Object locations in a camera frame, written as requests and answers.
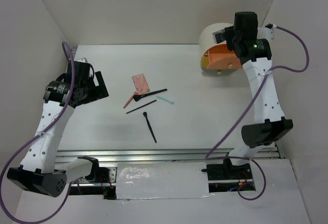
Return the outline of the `cream round drawer organizer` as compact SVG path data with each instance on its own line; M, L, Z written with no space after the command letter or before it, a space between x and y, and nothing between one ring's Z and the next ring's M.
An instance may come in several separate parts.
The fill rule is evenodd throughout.
M216 44L213 40L212 33L223 29L224 27L229 27L231 24L229 23L215 23L206 27L199 37L199 46L200 46L200 53L201 58L203 57L204 53L208 51L211 47L215 45L223 45L226 42ZM224 76L232 74L233 72L237 71L238 69L228 69L228 70L210 70L210 69L201 69L201 73L203 76Z

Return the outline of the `pink makeup brush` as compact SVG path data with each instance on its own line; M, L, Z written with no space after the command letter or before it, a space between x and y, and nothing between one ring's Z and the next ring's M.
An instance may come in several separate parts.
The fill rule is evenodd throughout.
M129 103L134 99L134 96L135 95L137 95L138 93L137 92L134 92L133 94L132 94L132 96L128 99L128 101L125 103L125 105L124 105L124 109L129 105Z

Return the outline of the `thin black eyeliner pencil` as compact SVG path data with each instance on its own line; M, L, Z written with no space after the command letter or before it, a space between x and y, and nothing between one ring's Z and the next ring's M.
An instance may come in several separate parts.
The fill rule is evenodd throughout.
M135 109L133 109L133 110L130 110L130 111L126 112L126 114L130 114L130 113L132 113L132 112L134 112L134 111L137 111L137 110L139 110L139 109L142 109L142 108L144 108L144 107L146 107L146 106L148 106L148 105L150 105L150 104L153 104L153 103L155 103L155 102L157 102L157 100L153 100L153 101L148 102L148 103L146 103L146 104L144 104L144 105L141 105L141 106L139 106L139 107L137 107L137 108L135 108Z

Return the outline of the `black angled makeup brush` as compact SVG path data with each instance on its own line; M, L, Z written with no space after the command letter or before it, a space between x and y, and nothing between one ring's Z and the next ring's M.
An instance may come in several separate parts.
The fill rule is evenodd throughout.
M149 131L150 131L150 133L151 133L151 135L152 135L152 137L153 137L154 142L157 143L156 137L155 137L155 135L154 135L153 129L152 129L151 124L150 124L149 119L148 119L148 114L147 114L147 112L144 112L144 113L143 113L143 116L144 116L145 119L146 119L146 122L147 122L147 125L148 125L148 128L149 128Z

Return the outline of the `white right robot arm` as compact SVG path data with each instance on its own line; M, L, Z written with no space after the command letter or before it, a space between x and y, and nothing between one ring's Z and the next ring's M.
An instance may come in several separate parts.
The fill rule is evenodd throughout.
M222 172L235 178L247 170L248 159L265 146L281 139L292 128L280 106L271 71L272 53L266 38L258 38L255 12L237 12L233 26L224 30L227 48L233 51L245 71L252 93L254 123L241 128L242 143L223 160Z

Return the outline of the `teal plastic spatula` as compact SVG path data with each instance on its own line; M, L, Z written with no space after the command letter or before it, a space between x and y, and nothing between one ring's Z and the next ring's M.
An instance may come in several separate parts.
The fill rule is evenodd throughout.
M163 101L166 101L166 102L168 102L168 103L170 103L170 104L175 104L175 102L174 101L171 101L171 100L168 100L168 99L166 99L166 98L164 98L164 97L162 97L162 96L156 96L156 98L157 99L160 99L160 100L163 100Z

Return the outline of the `white foil covered panel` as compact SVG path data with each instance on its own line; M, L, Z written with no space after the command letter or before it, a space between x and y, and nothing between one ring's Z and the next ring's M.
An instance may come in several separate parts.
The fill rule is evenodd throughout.
M188 199L210 196L203 162L119 164L117 199Z

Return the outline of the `pink makeup palette card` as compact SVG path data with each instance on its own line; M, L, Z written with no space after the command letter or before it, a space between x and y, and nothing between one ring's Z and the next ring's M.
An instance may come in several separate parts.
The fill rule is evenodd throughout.
M132 81L138 94L146 94L150 92L150 88L144 74L132 76Z

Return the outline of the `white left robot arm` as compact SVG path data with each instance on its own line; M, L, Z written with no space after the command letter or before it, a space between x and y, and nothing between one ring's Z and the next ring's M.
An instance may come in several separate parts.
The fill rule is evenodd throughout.
M69 62L67 71L47 85L36 140L19 166L9 168L7 178L25 191L51 197L60 196L66 184L79 178L97 181L101 170L96 158L79 156L61 166L55 159L75 108L108 96L101 72L96 72L85 58Z

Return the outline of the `black fan makeup brush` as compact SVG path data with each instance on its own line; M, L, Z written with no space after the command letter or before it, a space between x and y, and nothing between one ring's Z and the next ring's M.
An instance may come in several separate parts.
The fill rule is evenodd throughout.
M161 93L161 92L166 92L166 91L167 91L167 89L161 89L161 90L157 90L157 91L153 91L153 92L149 92L149 93L145 93L145 94L136 94L136 95L133 96L133 99L135 101L139 101L144 97L155 95L155 94L158 94L158 93Z

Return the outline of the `orange drawer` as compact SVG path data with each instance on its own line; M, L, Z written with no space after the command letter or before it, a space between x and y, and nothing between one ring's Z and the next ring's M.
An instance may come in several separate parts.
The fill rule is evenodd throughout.
M209 58L207 69L210 70L228 70L241 69L240 60L233 51L227 49L227 45L215 45L204 53Z

